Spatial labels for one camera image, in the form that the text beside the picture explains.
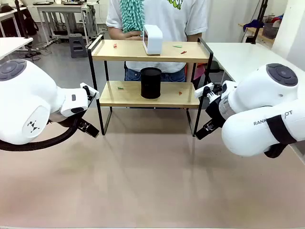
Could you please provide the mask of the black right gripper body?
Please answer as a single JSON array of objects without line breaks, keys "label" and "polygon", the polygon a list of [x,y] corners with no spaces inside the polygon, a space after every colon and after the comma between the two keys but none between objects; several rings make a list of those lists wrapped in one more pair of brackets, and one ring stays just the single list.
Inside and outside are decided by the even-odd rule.
[{"label": "black right gripper body", "polygon": [[205,111],[211,117],[211,120],[206,123],[207,127],[222,127],[225,123],[225,119],[219,109],[221,96],[217,95],[217,93],[220,91],[222,91],[222,86],[220,85],[205,86],[205,95],[209,98],[209,105]]}]

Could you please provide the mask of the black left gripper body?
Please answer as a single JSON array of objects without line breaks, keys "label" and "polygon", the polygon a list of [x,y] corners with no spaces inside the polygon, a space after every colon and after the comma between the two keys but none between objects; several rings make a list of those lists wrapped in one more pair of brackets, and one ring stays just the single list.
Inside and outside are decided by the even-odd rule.
[{"label": "black left gripper body", "polygon": [[99,99],[99,91],[88,85],[82,85],[82,89],[85,91],[82,98],[82,108],[83,112],[85,113],[92,102]]}]

